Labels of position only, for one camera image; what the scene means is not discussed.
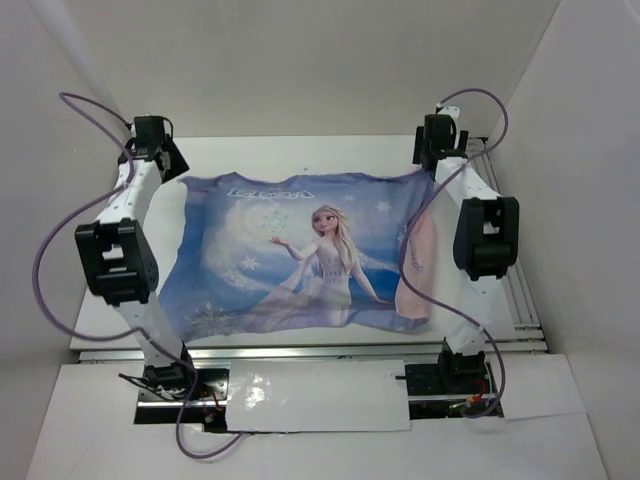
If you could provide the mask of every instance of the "elsa print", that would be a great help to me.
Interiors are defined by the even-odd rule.
[[[362,270],[347,217],[340,209],[329,205],[318,208],[311,215],[311,228],[318,238],[302,250],[279,237],[270,239],[271,243],[286,248],[299,264],[287,280],[251,310],[251,323],[259,331],[346,325],[351,305],[351,276],[374,302],[390,304],[378,297]],[[318,261],[317,275],[305,288],[294,293],[314,258]]]

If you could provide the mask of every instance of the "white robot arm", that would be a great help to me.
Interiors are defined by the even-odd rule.
[[[414,163],[422,164],[438,184],[468,162],[468,132],[457,130],[459,114],[457,107],[438,106],[436,114],[427,115],[424,127],[416,132]],[[475,312],[475,320],[490,330],[493,319],[488,300],[500,288],[499,279],[518,254],[519,205],[515,198],[502,197],[492,190],[472,168],[462,170],[445,190],[460,209],[453,257],[466,274],[461,278],[457,308]],[[461,363],[466,361],[462,357],[478,357],[479,364],[485,336],[470,322],[456,317],[445,346]]]
[[[112,305],[132,329],[142,327],[169,354],[192,364],[158,303],[158,264],[142,231],[155,191],[189,167],[165,133],[163,117],[136,117],[134,126],[135,136],[127,143],[133,156],[131,183],[109,199],[94,223],[77,227],[76,244],[91,292]],[[121,186],[130,165],[124,156],[118,163]],[[164,388],[190,384],[191,372],[184,365],[161,354],[140,333],[135,335],[149,382]]]

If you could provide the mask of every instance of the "white backdrop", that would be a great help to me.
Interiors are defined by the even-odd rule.
[[[559,0],[64,1],[121,109],[184,137],[411,134],[459,88],[508,99]]]
[[[640,1],[563,0],[493,156],[521,250],[612,480],[638,478]]]
[[[22,0],[0,2],[0,64],[0,476],[22,480],[59,366],[71,357],[69,339],[35,304],[33,257],[61,218],[113,185],[116,152],[58,100],[59,90],[89,90]],[[72,233],[63,230],[42,270],[47,300],[68,325],[84,291]]]

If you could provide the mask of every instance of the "wire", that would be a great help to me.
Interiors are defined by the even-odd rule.
[[[163,396],[161,390],[149,387],[148,385],[146,385],[142,381],[141,378],[130,377],[129,375],[125,375],[124,373],[119,373],[118,377],[122,378],[123,380],[126,380],[131,385],[133,385],[134,387],[138,387],[138,388],[140,388],[142,390],[145,390],[145,391],[147,391],[149,393],[152,393],[153,395],[155,395],[157,397],[160,397],[160,399],[165,401],[165,402],[175,402],[176,401],[175,398],[167,398],[167,397]]]
[[[211,414],[211,412],[207,408],[207,402],[205,400],[206,397],[205,397],[204,391],[202,390],[202,387],[199,386],[198,390],[200,392],[200,401],[202,402],[202,410],[204,410],[204,413]]]
[[[491,375],[491,371],[489,371],[489,365],[485,363],[485,368],[487,371],[487,375],[485,376],[485,378],[487,379],[487,382],[489,383],[489,395],[491,395],[493,393],[493,380],[491,379],[492,375]]]
[[[482,400],[482,396],[487,393],[487,382],[485,382],[483,379],[478,378],[476,379],[476,381],[474,382],[476,383],[476,385],[480,386],[480,393],[477,395],[473,395],[470,399],[471,402],[475,403],[475,402],[480,402]]]
[[[109,107],[96,102],[95,100],[92,100],[91,98],[88,97],[83,97],[82,95],[78,95],[76,93],[70,93],[70,92],[60,92],[58,94],[58,96],[62,99],[62,101],[64,103],[66,103],[69,107],[71,107],[72,110],[74,110],[76,113],[82,115],[85,119],[89,120],[91,123],[93,123],[96,127],[100,128],[100,130],[102,130],[103,133],[105,133],[107,136],[109,136],[109,134],[103,130],[100,125],[98,125],[96,122],[94,122],[93,118],[91,118],[90,116],[88,116],[83,110],[81,110],[80,108],[76,107],[71,101],[69,101],[69,98],[75,98],[76,100],[81,100],[83,102],[86,103],[90,103],[91,105],[101,108],[102,110],[104,110],[105,112],[111,114],[112,116],[116,117],[118,120],[120,120],[120,122],[127,127],[127,130],[131,129],[131,123],[127,122],[124,117],[122,115],[120,115],[118,112],[116,112],[115,110],[110,109]]]
[[[213,397],[213,401],[216,404],[216,410],[221,411],[222,407],[218,403],[218,397],[216,396],[216,391],[215,391],[215,389],[213,387],[211,387],[211,396]]]
[[[104,195],[101,195],[98,198],[96,198],[94,200],[91,200],[86,205],[83,205],[82,207],[74,210],[69,215],[67,215],[65,218],[63,218],[62,221],[60,221],[60,223],[58,223],[55,227],[53,227],[51,232],[49,232],[49,234],[42,241],[42,244],[40,245],[40,247],[38,248],[38,251],[36,252],[36,256],[35,256],[35,258],[33,260],[33,266],[32,266],[32,269],[31,269],[31,286],[33,288],[33,293],[34,293],[34,295],[36,297],[36,303],[38,304],[38,307],[40,307],[40,310],[42,311],[42,313],[45,316],[45,318],[55,328],[57,328],[61,332],[66,333],[67,335],[69,335],[71,337],[79,338],[81,340],[86,340],[86,341],[92,341],[92,342],[111,342],[111,341],[114,341],[114,340],[120,340],[121,338],[128,337],[129,335],[133,335],[134,333],[139,333],[140,335],[142,335],[145,338],[145,340],[147,340],[149,342],[149,344],[151,346],[153,346],[162,355],[164,355],[165,357],[173,360],[174,362],[178,363],[179,365],[182,365],[183,367],[185,367],[185,368],[189,369],[190,371],[192,371],[193,372],[193,383],[191,384],[191,388],[189,389],[188,393],[186,394],[186,396],[184,398],[184,401],[183,401],[183,403],[182,403],[182,405],[180,407],[180,410],[178,412],[178,418],[176,420],[176,428],[175,428],[176,443],[178,444],[178,448],[180,449],[180,451],[184,455],[186,455],[187,457],[192,458],[194,460],[207,460],[207,459],[216,457],[216,456],[224,453],[225,451],[227,451],[233,445],[235,445],[242,438],[243,434],[242,433],[238,433],[228,443],[226,443],[222,447],[220,447],[217,450],[215,450],[213,452],[210,452],[210,453],[202,453],[202,454],[193,453],[193,452],[190,452],[189,450],[187,450],[187,448],[184,446],[184,444],[182,442],[182,436],[181,436],[182,417],[184,415],[184,412],[185,412],[185,409],[187,407],[187,404],[189,403],[189,399],[193,396],[193,392],[195,391],[195,389],[196,389],[196,387],[198,385],[198,369],[197,368],[195,368],[190,363],[185,362],[181,358],[178,358],[175,355],[173,355],[170,352],[168,352],[164,347],[162,347],[161,345],[156,343],[149,336],[149,333],[142,327],[136,327],[136,328],[129,329],[129,330],[127,330],[125,332],[122,332],[122,333],[118,333],[118,334],[115,334],[115,335],[106,335],[106,336],[88,335],[86,333],[77,332],[73,328],[67,327],[64,323],[62,323],[60,320],[58,320],[56,318],[56,316],[53,314],[53,312],[51,312],[51,310],[49,309],[47,303],[44,300],[44,296],[42,294],[42,287],[40,285],[40,268],[42,266],[42,258],[44,257],[44,253],[46,252],[47,248],[51,244],[51,241],[53,240],[53,238],[58,234],[58,232],[60,232],[60,230],[62,230],[75,217],[77,217],[81,213],[89,210],[91,207],[94,207],[95,205],[99,204],[100,202],[106,200],[107,198],[111,197],[112,195],[119,194],[120,192],[125,190],[128,187],[129,183],[131,183],[131,180],[133,179],[133,176],[135,174],[135,169],[134,169],[134,165],[133,165],[133,157],[131,156],[131,152],[129,152],[129,150],[125,147],[125,145],[123,145],[122,142],[120,140],[118,140],[116,138],[116,136],[113,133],[111,133],[103,124],[101,124],[94,117],[92,117],[87,112],[82,110],[80,107],[75,105],[70,100],[70,98],[73,98],[73,99],[76,99],[76,100],[80,100],[82,102],[90,103],[91,105],[95,105],[95,106],[97,106],[99,108],[102,108],[103,110],[105,110],[105,111],[111,113],[112,115],[114,115],[116,118],[121,120],[126,125],[129,125],[129,124],[127,124],[127,122],[120,115],[118,115],[116,112],[114,112],[113,110],[111,110],[111,109],[109,109],[109,108],[99,104],[98,102],[89,99],[89,98],[83,97],[81,95],[76,95],[76,94],[73,94],[73,93],[67,93],[67,92],[60,92],[59,97],[73,111],[75,111],[80,116],[85,118],[89,123],[91,123],[96,128],[98,128],[102,133],[104,133],[114,144],[116,144],[116,146],[122,151],[122,153],[124,154],[124,156],[127,159],[127,163],[129,164],[129,174],[127,175],[127,178],[126,178],[125,182],[121,186],[119,186],[118,188],[110,191],[109,193],[105,193]]]
[[[445,97],[439,104],[438,107],[440,107],[441,104],[448,102],[449,100],[451,100],[452,98],[455,98],[459,95],[465,94],[465,93],[481,93],[483,95],[487,95],[488,97],[491,97],[497,104],[498,107],[500,107],[500,110],[502,111],[502,116],[504,119],[504,123],[503,123],[503,128],[502,128],[502,133],[500,134],[500,137],[498,138],[498,140],[496,140],[496,142],[489,146],[489,147],[485,147],[484,150],[482,150],[481,152],[478,153],[474,153],[472,155],[469,156],[469,158],[467,158],[467,160],[464,162],[464,164],[458,168],[458,170],[456,170],[454,173],[452,173],[444,182],[442,182],[438,188],[435,189],[435,191],[433,192],[433,195],[431,195],[431,197],[429,197],[427,199],[426,202],[424,202],[424,204],[418,209],[418,211],[416,212],[416,214],[413,216],[413,218],[411,219],[411,222],[409,223],[409,226],[407,227],[407,233],[404,237],[404,239],[402,240],[402,244],[400,245],[400,253],[398,255],[398,270],[400,272],[400,278],[402,279],[402,281],[405,283],[405,285],[407,286],[407,288],[409,288],[409,290],[411,290],[413,293],[415,293],[417,296],[419,296],[420,298],[422,298],[423,300],[426,300],[427,302],[432,303],[433,305],[436,305],[440,308],[443,308],[451,313],[455,313],[456,315],[464,318],[467,322],[471,323],[472,325],[474,325],[475,327],[479,328],[482,333],[485,335],[485,337],[487,337],[487,340],[489,341],[489,344],[491,345],[491,347],[493,348],[493,351],[496,354],[496,359],[498,361],[498,366],[500,368],[500,375],[502,376],[502,382],[500,383],[500,388],[498,389],[498,393],[495,397],[495,399],[493,400],[493,402],[491,402],[489,404],[489,406],[483,410],[480,413],[477,414],[467,414],[465,409],[461,410],[461,414],[464,417],[467,418],[480,418],[480,417],[485,417],[487,415],[489,415],[491,412],[493,412],[496,408],[498,408],[498,405],[500,405],[500,400],[502,399],[502,396],[504,395],[504,389],[506,387],[506,370],[505,370],[505,366],[504,366],[504,359],[502,358],[502,354],[500,353],[500,349],[498,348],[498,344],[495,341],[495,339],[493,338],[493,336],[475,319],[471,318],[469,315],[467,315],[466,313],[458,310],[455,307],[452,307],[451,305],[448,305],[444,302],[441,302],[439,300],[436,300],[433,297],[430,297],[429,295],[426,295],[425,293],[421,292],[415,285],[413,285],[409,279],[407,278],[407,275],[404,271],[404,260],[405,257],[407,255],[407,245],[409,242],[409,238],[411,237],[411,234],[413,233],[413,230],[416,226],[416,224],[418,223],[418,220],[420,219],[420,217],[422,216],[422,214],[427,210],[427,208],[429,207],[429,205],[431,205],[431,203],[433,202],[433,200],[440,194],[440,192],[442,192],[447,185],[449,185],[449,183],[451,183],[458,175],[460,175],[465,168],[467,168],[467,166],[469,165],[469,162],[473,161],[474,159],[481,157],[484,154],[488,154],[489,152],[493,151],[498,145],[500,145],[502,143],[502,141],[504,140],[504,137],[507,135],[507,131],[509,129],[509,115],[507,114],[507,109],[504,106],[504,103],[502,103],[502,101],[493,93],[491,93],[488,90],[485,90],[484,88],[465,88],[463,90],[458,90],[457,92],[452,93],[451,95]]]
[[[167,117],[162,117],[162,120],[167,122],[169,124],[169,126],[171,127],[171,139],[173,140],[173,122],[171,120],[169,120]]]

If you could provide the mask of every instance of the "white dress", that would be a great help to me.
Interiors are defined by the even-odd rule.
[[[321,274],[294,293],[314,255]],[[255,305],[245,321],[260,332],[344,326],[351,305],[349,277],[333,243],[320,242],[314,254],[299,262],[293,274]]]

